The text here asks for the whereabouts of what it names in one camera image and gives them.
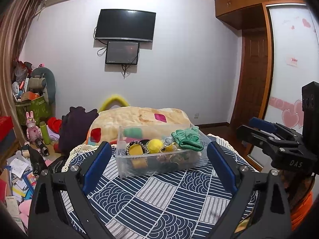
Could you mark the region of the blue white patterned cloth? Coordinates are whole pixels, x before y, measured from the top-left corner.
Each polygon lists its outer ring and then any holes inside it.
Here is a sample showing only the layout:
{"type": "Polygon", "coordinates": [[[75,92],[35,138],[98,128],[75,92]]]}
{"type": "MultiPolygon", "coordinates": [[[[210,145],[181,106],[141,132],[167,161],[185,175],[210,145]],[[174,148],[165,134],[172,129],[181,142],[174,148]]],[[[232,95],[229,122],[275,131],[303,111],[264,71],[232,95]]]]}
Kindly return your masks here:
{"type": "Polygon", "coordinates": [[[114,158],[88,195],[115,238],[205,238],[231,198],[211,164],[122,179],[114,158]]]}

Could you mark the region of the yellow fuzzy headboard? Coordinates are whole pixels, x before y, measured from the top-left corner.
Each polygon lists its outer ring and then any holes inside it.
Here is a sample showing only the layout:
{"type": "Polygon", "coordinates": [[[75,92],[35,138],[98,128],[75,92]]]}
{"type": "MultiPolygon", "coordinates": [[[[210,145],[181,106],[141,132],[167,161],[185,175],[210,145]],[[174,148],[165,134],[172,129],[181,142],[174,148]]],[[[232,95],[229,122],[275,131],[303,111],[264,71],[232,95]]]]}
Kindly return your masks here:
{"type": "Polygon", "coordinates": [[[130,106],[130,104],[122,96],[113,94],[102,103],[102,106],[99,108],[98,112],[109,110],[114,105],[118,105],[119,107],[130,106]]]}

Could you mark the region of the small black wall monitor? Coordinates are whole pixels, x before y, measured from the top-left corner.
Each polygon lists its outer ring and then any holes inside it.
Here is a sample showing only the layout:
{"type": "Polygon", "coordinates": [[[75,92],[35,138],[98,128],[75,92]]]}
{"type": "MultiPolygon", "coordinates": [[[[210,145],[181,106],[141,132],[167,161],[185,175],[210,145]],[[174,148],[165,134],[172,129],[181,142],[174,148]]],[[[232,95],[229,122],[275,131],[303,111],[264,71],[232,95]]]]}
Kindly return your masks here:
{"type": "Polygon", "coordinates": [[[108,41],[105,63],[137,65],[139,42],[108,41]]]}

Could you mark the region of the large black wall television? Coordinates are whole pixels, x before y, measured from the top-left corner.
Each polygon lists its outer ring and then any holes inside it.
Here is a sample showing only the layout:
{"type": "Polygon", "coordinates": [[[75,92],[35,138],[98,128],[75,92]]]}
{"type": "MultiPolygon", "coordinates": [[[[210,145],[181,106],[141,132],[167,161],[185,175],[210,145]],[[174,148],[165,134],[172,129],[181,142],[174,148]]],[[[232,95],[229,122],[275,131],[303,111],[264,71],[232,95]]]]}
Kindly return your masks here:
{"type": "Polygon", "coordinates": [[[136,40],[152,42],[156,13],[140,10],[102,9],[95,38],[104,40],[136,40]]]}

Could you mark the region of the yellow ball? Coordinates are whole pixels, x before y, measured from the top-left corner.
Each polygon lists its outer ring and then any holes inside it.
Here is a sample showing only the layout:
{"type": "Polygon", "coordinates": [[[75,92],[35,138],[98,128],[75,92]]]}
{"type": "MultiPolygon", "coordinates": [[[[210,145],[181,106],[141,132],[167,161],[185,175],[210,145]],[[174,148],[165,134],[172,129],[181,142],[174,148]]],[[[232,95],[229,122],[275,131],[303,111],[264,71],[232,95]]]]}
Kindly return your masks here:
{"type": "Polygon", "coordinates": [[[150,154],[160,153],[163,147],[163,141],[159,139],[151,139],[147,143],[147,149],[150,154]]]}

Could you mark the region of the beige plush blanket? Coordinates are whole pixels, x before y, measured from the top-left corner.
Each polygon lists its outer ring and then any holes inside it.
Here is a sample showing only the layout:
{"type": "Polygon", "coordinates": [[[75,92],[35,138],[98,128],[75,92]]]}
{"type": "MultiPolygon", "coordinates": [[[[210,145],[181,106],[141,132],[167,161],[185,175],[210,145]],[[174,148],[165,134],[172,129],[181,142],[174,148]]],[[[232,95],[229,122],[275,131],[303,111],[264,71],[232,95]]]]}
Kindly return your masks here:
{"type": "Polygon", "coordinates": [[[85,143],[99,145],[118,138],[119,128],[126,126],[187,125],[191,124],[186,113],[180,109],[152,109],[148,107],[119,107],[102,111],[91,124],[85,143]]]}

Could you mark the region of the clear plastic storage bin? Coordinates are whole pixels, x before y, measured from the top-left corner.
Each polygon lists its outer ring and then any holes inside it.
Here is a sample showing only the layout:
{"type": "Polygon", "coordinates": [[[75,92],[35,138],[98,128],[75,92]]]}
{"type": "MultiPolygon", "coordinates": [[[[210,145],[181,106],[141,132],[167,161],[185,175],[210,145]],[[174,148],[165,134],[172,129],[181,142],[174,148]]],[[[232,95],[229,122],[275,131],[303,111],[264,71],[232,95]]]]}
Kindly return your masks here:
{"type": "Polygon", "coordinates": [[[204,146],[200,152],[180,149],[171,136],[172,132],[177,129],[186,129],[192,126],[194,125],[121,126],[118,131],[115,153],[119,177],[123,179],[129,176],[169,173],[207,164],[207,146],[211,140],[200,130],[200,141],[204,146]],[[160,153],[143,155],[147,160],[147,167],[135,169],[132,166],[131,157],[126,155],[127,145],[132,141],[140,141],[147,146],[151,139],[162,140],[164,147],[160,153]]]}

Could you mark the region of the green bottle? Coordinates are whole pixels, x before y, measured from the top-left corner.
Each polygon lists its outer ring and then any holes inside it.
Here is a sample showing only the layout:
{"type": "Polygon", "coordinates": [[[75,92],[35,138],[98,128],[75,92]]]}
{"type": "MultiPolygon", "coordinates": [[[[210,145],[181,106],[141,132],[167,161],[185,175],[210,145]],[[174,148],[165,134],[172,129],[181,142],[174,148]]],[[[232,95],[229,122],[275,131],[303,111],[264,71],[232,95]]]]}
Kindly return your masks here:
{"type": "Polygon", "coordinates": [[[46,123],[44,121],[40,122],[39,127],[40,127],[40,131],[42,133],[43,142],[46,145],[51,144],[51,139],[50,139],[50,136],[48,133],[48,128],[47,128],[46,123]]]}

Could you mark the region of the red box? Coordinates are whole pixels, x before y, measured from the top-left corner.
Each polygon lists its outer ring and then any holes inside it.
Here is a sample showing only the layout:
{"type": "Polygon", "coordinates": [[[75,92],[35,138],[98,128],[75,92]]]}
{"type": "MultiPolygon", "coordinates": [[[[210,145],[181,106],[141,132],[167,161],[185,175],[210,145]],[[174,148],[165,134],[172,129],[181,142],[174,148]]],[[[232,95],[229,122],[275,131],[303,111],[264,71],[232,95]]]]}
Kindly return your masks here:
{"type": "Polygon", "coordinates": [[[13,129],[11,116],[0,117],[0,142],[2,142],[9,132],[13,129]]]}

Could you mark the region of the wooden wardrobe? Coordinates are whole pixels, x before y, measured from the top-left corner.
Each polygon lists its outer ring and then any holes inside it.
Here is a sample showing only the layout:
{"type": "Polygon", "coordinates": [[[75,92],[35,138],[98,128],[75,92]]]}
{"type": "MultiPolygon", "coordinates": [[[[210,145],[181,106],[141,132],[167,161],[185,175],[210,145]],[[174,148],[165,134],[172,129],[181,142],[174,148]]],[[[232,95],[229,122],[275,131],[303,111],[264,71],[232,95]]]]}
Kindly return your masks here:
{"type": "Polygon", "coordinates": [[[215,15],[242,33],[232,129],[258,117],[301,132],[301,88],[318,81],[318,25],[305,1],[215,0],[215,15]]]}

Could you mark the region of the green knitted glove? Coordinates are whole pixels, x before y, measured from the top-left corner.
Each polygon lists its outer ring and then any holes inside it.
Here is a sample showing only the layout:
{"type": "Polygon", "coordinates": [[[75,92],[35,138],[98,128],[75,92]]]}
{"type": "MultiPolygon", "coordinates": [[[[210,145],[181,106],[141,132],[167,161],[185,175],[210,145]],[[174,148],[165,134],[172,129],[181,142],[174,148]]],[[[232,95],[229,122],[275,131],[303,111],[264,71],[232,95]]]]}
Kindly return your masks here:
{"type": "Polygon", "coordinates": [[[186,129],[177,129],[172,132],[171,136],[180,149],[188,149],[196,152],[200,152],[204,149],[204,146],[200,141],[200,133],[197,126],[186,129]]]}

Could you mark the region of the grey plush toy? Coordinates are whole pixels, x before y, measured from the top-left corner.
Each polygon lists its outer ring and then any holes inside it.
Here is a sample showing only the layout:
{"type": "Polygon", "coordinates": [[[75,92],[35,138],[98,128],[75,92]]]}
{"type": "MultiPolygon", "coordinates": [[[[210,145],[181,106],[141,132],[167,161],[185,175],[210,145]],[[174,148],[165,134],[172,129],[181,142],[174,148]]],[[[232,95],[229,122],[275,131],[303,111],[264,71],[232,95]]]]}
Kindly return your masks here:
{"type": "Polygon", "coordinates": [[[55,102],[56,94],[55,77],[52,71],[45,67],[33,69],[27,91],[43,96],[45,102],[52,105],[55,102]]]}

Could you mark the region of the pink bunny figurine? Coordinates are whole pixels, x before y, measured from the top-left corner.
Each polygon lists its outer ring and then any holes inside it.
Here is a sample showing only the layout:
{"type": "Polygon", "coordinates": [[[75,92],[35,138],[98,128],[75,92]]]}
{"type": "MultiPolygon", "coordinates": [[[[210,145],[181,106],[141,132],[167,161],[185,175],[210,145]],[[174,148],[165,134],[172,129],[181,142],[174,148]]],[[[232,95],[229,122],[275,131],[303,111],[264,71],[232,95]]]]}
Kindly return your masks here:
{"type": "Polygon", "coordinates": [[[42,138],[40,128],[36,125],[33,111],[26,112],[27,139],[35,144],[37,139],[42,138]]]}

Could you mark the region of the striped red beige curtain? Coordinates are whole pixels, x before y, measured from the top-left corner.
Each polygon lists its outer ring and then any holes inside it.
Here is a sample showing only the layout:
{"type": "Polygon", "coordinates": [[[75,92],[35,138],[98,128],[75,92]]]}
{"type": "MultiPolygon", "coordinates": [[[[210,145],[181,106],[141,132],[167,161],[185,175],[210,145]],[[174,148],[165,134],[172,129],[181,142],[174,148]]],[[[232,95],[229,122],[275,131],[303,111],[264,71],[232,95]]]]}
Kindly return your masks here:
{"type": "Polygon", "coordinates": [[[17,140],[24,132],[16,113],[11,81],[31,22],[43,0],[1,0],[1,116],[10,116],[17,140]]]}

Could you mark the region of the orange jacket sleeve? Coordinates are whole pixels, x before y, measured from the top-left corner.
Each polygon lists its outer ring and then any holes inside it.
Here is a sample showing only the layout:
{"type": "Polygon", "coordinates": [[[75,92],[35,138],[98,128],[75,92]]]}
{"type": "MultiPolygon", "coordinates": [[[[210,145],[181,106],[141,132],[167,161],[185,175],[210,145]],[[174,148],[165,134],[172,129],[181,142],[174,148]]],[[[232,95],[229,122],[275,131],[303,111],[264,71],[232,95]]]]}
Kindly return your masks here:
{"type": "Polygon", "coordinates": [[[290,213],[291,229],[294,231],[301,224],[307,213],[312,207],[313,192],[310,191],[308,195],[299,203],[290,213]]]}

